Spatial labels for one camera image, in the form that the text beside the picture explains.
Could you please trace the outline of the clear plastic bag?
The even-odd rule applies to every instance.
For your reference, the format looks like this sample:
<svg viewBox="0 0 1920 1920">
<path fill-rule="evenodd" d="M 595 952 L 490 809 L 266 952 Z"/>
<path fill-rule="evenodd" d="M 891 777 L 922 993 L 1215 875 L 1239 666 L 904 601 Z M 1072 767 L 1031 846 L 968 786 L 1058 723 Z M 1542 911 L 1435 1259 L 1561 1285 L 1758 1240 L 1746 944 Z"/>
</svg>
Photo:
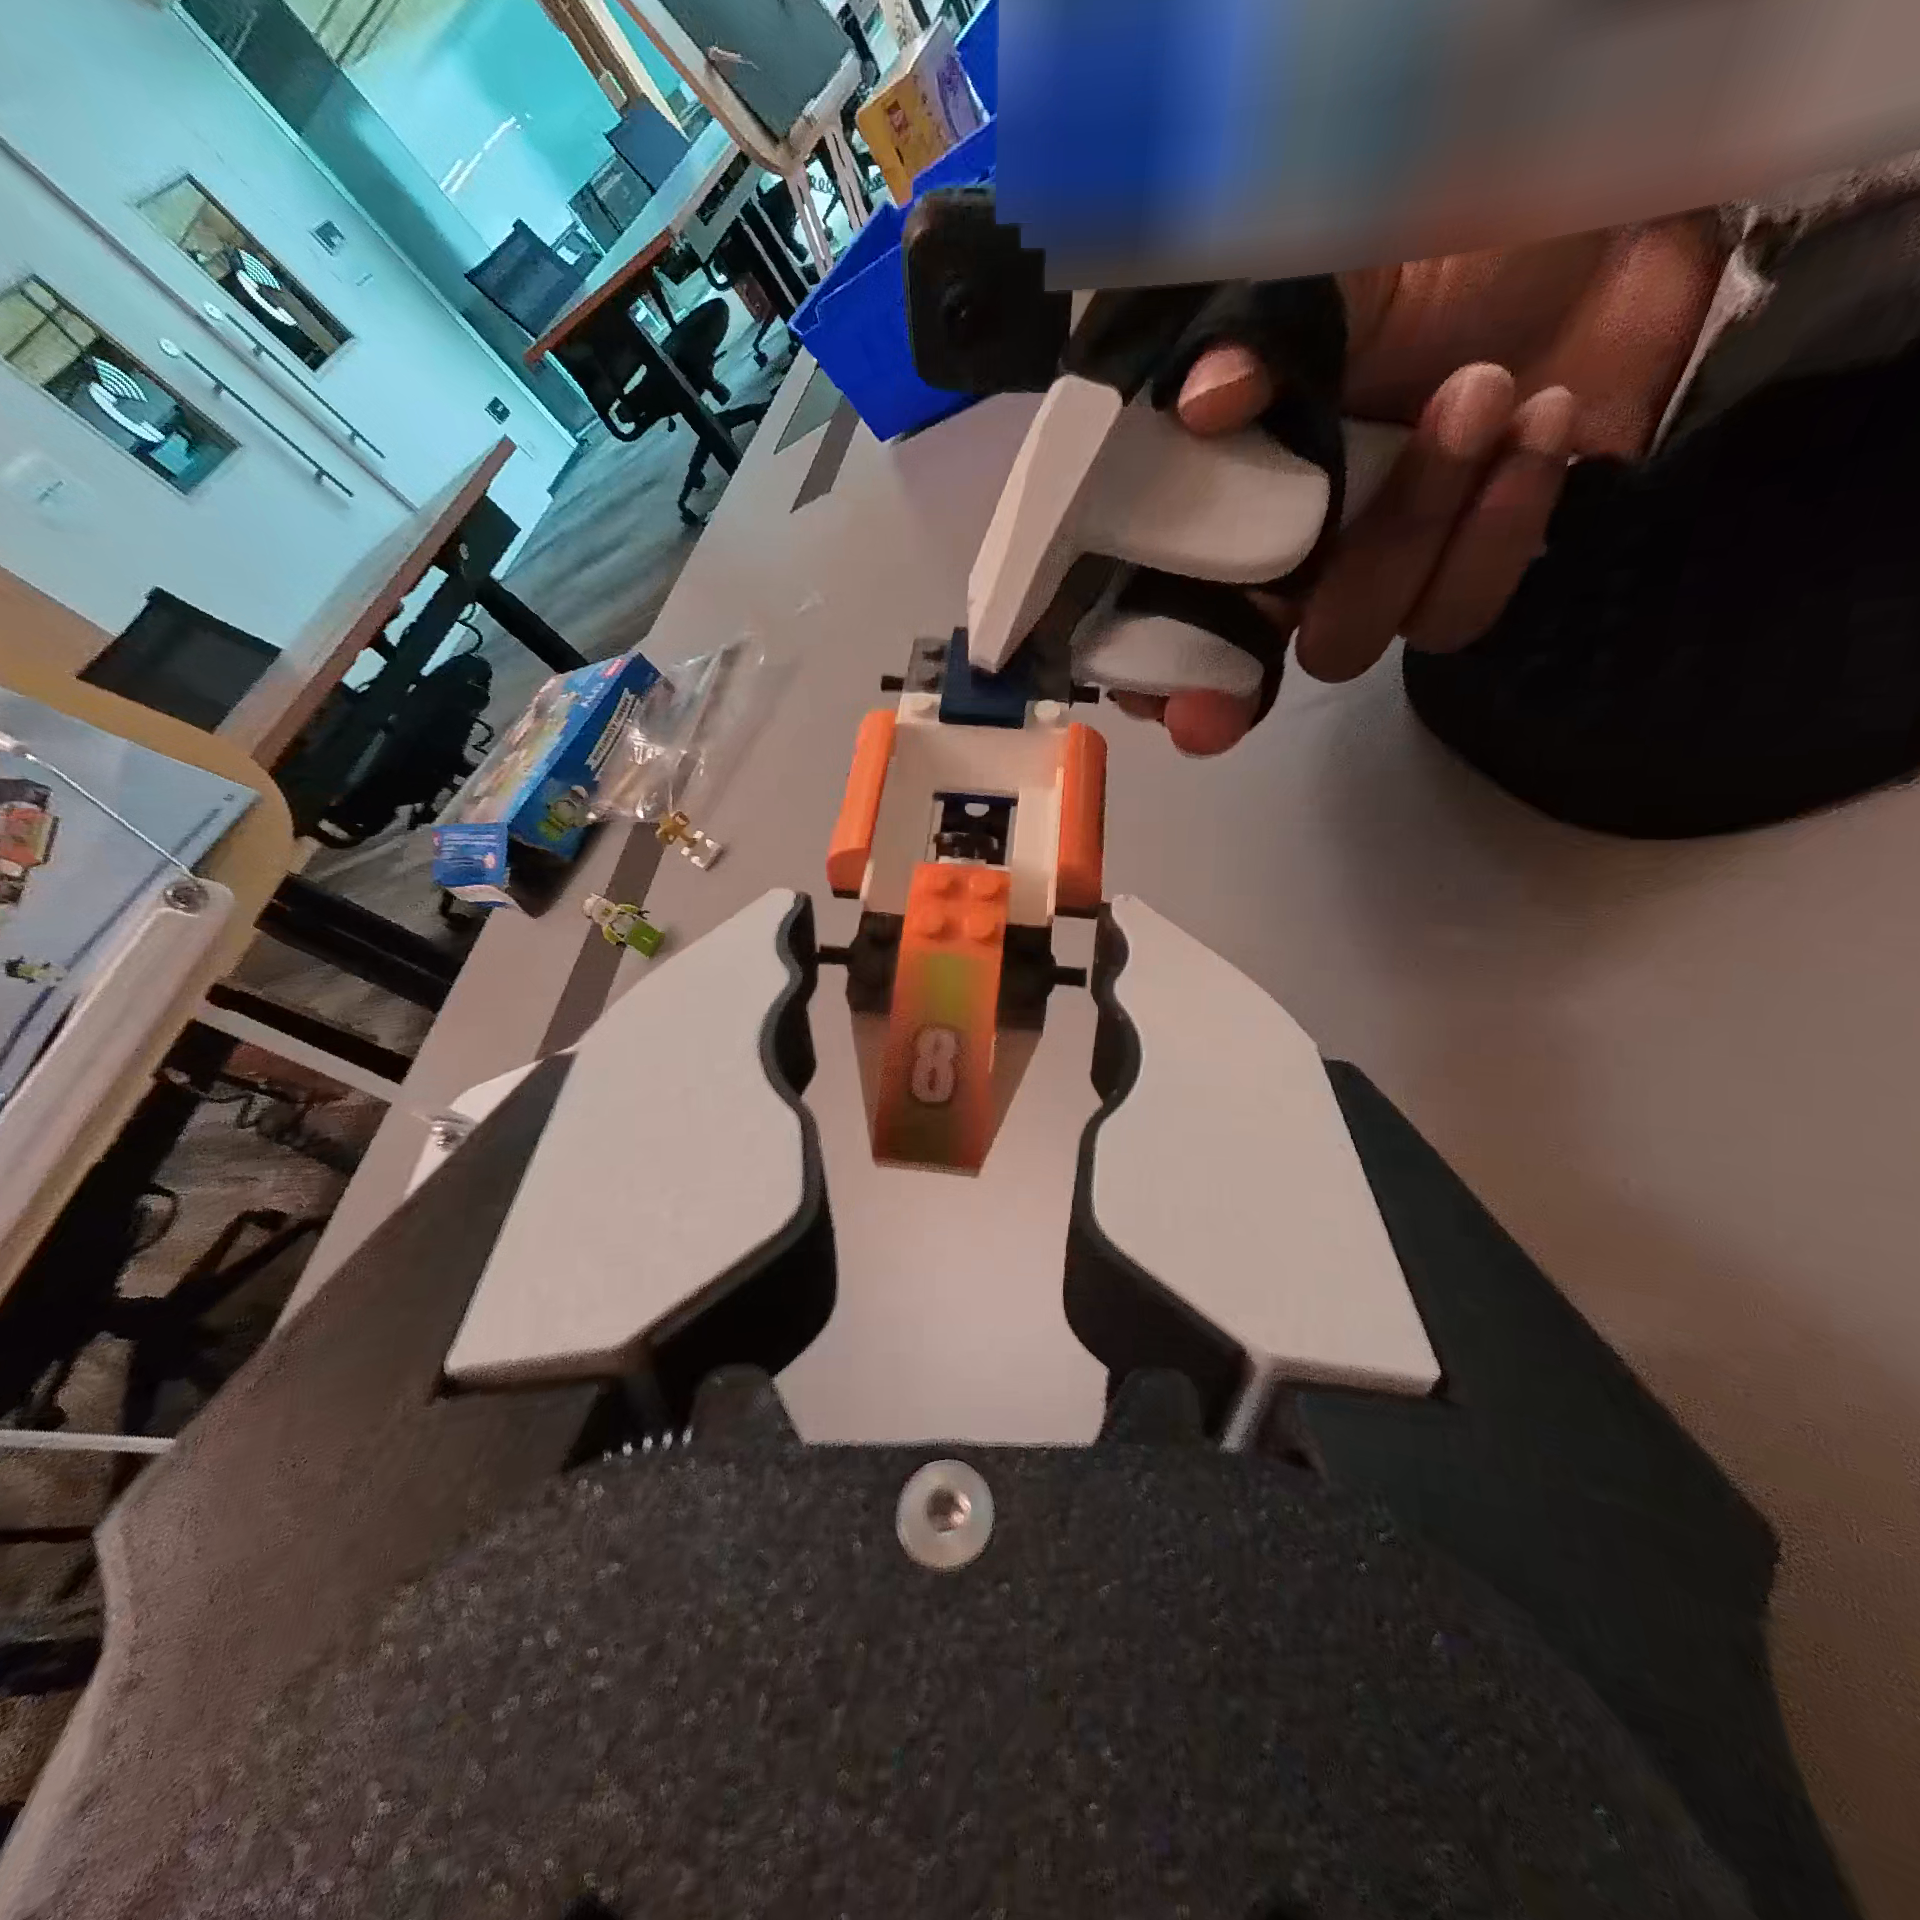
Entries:
<svg viewBox="0 0 1920 1920">
<path fill-rule="evenodd" d="M 684 811 L 699 822 L 752 731 L 764 671 L 767 654 L 752 639 L 660 666 L 659 682 L 615 727 L 595 821 L 663 824 Z"/>
</svg>

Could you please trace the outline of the white book stand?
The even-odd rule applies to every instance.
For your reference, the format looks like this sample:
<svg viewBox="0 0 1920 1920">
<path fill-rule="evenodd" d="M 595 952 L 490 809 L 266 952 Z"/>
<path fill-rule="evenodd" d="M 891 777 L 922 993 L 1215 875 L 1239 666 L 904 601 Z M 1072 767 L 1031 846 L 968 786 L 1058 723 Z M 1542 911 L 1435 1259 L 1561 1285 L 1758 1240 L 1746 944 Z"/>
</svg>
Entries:
<svg viewBox="0 0 1920 1920">
<path fill-rule="evenodd" d="M 228 981 L 260 937 L 440 1013 L 449 951 L 300 875 L 254 901 L 172 870 L 6 1098 L 6 1448 L 147 1450 L 58 1425 L 73 1360 L 120 1335 L 142 1199 L 238 1045 L 399 1104 L 414 1058 Z"/>
</svg>

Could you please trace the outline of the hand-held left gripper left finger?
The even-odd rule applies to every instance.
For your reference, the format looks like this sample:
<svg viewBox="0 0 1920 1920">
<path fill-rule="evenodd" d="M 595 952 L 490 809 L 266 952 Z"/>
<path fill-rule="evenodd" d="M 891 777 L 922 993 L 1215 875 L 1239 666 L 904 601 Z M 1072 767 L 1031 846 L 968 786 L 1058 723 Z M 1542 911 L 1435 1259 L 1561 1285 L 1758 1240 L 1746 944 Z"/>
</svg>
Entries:
<svg viewBox="0 0 1920 1920">
<path fill-rule="evenodd" d="M 807 894 L 655 965 L 556 1063 L 514 1199 L 447 1352 L 459 1387 L 785 1369 L 835 1298 Z"/>
</svg>

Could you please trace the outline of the person's right forearm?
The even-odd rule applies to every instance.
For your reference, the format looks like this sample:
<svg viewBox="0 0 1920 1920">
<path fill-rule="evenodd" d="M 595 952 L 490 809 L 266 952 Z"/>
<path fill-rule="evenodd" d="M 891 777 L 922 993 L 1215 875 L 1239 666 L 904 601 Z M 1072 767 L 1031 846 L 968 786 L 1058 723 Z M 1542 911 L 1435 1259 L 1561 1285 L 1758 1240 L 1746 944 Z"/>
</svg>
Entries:
<svg viewBox="0 0 1920 1920">
<path fill-rule="evenodd" d="M 1732 248 L 1656 431 L 1682 439 L 1766 386 L 1873 367 L 1916 344 L 1916 154 L 1726 202 Z"/>
</svg>

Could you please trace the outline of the blue storage bin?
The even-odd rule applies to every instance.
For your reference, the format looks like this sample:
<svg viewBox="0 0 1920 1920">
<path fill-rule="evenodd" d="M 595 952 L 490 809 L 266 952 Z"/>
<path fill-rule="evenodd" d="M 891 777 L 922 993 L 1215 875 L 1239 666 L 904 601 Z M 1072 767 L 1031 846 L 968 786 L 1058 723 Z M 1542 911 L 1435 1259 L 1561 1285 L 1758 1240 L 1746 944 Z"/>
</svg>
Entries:
<svg viewBox="0 0 1920 1920">
<path fill-rule="evenodd" d="M 934 389 L 916 373 L 906 322 L 904 245 L 906 211 L 922 186 L 987 184 L 994 177 L 996 10 L 987 1 L 972 25 L 954 32 L 987 122 L 916 177 L 906 207 L 896 207 L 890 193 L 875 206 L 793 322 L 800 344 L 875 441 L 907 439 L 972 405 L 962 392 Z"/>
</svg>

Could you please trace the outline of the black office chair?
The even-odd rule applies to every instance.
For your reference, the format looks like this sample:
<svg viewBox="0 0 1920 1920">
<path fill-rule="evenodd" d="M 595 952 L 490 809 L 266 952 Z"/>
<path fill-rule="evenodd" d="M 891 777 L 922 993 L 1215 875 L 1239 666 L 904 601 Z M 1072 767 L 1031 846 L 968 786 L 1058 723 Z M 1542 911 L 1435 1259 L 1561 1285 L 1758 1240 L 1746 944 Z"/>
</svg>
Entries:
<svg viewBox="0 0 1920 1920">
<path fill-rule="evenodd" d="M 470 285 L 529 341 L 550 328 L 586 288 L 588 277 L 588 267 L 567 259 L 521 219 L 467 272 Z"/>
<path fill-rule="evenodd" d="M 414 831 L 434 822 L 491 750 L 491 690 L 491 663 L 479 649 L 427 670 L 360 751 L 345 783 L 326 792 L 310 777 L 292 794 L 296 829 L 348 850 L 393 824 Z"/>
<path fill-rule="evenodd" d="M 614 399 L 609 414 L 609 431 L 614 439 L 635 442 L 655 424 L 674 424 L 681 421 L 681 389 L 674 378 L 679 378 L 694 397 L 703 402 L 718 402 L 718 407 L 710 409 L 710 418 L 716 429 L 728 429 L 732 433 L 744 424 L 761 421 L 767 402 L 732 402 L 732 389 L 716 373 L 718 355 L 730 336 L 730 322 L 730 301 L 713 294 L 694 306 L 663 338 L 639 328 L 639 338 L 644 344 L 656 346 L 663 363 L 649 363 L 642 367 L 635 382 Z"/>
<path fill-rule="evenodd" d="M 216 733 L 279 656 L 251 630 L 154 587 L 79 679 Z"/>
</svg>

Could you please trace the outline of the yellow small box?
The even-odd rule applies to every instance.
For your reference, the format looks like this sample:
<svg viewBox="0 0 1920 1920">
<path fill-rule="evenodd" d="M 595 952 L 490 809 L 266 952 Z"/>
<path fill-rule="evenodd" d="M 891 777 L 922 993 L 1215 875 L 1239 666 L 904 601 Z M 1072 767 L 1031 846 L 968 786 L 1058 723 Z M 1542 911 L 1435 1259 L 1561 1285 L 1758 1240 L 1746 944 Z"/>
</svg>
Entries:
<svg viewBox="0 0 1920 1920">
<path fill-rule="evenodd" d="M 955 45 L 939 16 L 916 35 L 856 114 L 858 136 L 880 168 L 887 197 L 906 207 L 916 177 L 987 122 Z"/>
</svg>

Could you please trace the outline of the orange white lego car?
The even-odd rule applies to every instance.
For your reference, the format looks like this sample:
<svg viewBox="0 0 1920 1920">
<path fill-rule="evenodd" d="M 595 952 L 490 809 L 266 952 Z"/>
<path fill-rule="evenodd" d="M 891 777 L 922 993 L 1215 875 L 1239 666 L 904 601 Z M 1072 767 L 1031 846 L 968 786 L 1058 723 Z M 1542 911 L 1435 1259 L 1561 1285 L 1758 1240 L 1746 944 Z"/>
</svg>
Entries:
<svg viewBox="0 0 1920 1920">
<path fill-rule="evenodd" d="M 848 973 L 872 1136 L 915 869 L 922 861 L 968 861 L 1008 870 L 1012 901 L 999 977 L 994 1143 L 1040 1045 L 1052 993 L 1087 981 L 1084 970 L 1058 961 L 1055 927 L 1060 918 L 1091 920 L 1104 905 L 1110 745 L 1072 712 L 1092 690 L 1075 685 L 1058 664 L 1010 670 L 1027 674 L 1039 694 L 1022 728 L 945 727 L 939 693 L 947 657 L 959 654 L 970 654 L 964 630 L 916 638 L 904 671 L 882 680 L 882 704 L 862 718 L 856 733 L 825 875 L 833 896 L 858 906 L 840 961 Z"/>
</svg>

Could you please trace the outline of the blue cardboard box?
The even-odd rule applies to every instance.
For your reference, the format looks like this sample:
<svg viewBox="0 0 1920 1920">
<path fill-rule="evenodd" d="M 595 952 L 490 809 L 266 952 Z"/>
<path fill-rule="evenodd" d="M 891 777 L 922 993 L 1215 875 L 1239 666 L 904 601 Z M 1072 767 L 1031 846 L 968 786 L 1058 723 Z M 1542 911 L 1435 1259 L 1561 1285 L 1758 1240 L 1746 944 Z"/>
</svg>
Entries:
<svg viewBox="0 0 1920 1920">
<path fill-rule="evenodd" d="M 641 650 L 546 679 L 434 822 L 432 882 L 481 906 L 543 897 L 580 853 L 609 759 L 659 680 Z"/>
</svg>

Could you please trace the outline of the orange printed lego piece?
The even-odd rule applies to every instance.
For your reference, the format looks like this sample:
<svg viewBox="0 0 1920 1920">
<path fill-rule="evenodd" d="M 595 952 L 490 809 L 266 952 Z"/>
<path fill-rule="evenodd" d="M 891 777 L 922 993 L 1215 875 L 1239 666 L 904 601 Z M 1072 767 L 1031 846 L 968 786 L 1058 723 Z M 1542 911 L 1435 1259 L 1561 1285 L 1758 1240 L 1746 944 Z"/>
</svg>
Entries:
<svg viewBox="0 0 1920 1920">
<path fill-rule="evenodd" d="M 907 887 L 872 1117 L 875 1161 L 975 1176 L 993 1145 L 1007 869 L 922 861 Z"/>
</svg>

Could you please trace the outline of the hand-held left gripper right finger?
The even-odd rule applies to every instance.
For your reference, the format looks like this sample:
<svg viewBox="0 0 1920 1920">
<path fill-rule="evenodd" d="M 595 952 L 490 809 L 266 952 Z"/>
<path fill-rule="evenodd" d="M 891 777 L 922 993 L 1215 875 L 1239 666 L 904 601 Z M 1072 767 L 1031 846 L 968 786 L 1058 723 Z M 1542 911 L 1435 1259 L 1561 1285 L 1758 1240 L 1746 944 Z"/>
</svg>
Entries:
<svg viewBox="0 0 1920 1920">
<path fill-rule="evenodd" d="M 1443 1367 L 1305 1027 L 1139 896 L 1103 909 L 1091 991 L 1065 1313 L 1110 1384 L 1428 1397 Z"/>
</svg>

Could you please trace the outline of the instruction booklet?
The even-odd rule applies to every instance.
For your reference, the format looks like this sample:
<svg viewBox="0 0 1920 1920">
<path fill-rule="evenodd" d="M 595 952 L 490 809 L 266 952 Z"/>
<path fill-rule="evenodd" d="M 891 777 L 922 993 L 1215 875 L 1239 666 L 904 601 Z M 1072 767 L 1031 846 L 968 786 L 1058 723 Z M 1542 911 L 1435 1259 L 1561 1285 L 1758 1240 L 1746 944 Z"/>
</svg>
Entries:
<svg viewBox="0 0 1920 1920">
<path fill-rule="evenodd" d="M 228 914 L 201 869 L 257 791 L 8 687 L 3 1098 L 122 1051 Z"/>
</svg>

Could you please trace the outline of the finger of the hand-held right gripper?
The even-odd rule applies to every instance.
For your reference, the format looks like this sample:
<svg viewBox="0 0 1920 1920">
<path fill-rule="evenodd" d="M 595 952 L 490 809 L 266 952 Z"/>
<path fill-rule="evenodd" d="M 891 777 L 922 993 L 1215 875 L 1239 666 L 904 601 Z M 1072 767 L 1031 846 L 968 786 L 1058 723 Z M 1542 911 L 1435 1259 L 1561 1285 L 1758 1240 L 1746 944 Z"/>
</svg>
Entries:
<svg viewBox="0 0 1920 1920">
<path fill-rule="evenodd" d="M 968 575 L 968 657 L 999 674 L 1080 560 L 1082 501 L 1126 410 L 1116 386 L 1060 375 L 1015 453 Z"/>
</svg>

